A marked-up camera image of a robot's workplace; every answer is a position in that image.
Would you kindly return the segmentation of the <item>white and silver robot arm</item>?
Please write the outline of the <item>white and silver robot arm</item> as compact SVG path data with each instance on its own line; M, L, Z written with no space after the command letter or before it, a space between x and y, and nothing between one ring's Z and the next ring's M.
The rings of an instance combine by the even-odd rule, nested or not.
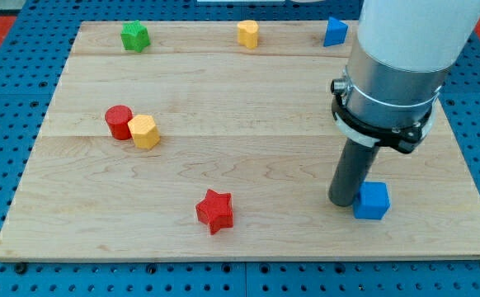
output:
M411 153L479 18L480 0L365 0L350 58L330 85L345 148Z

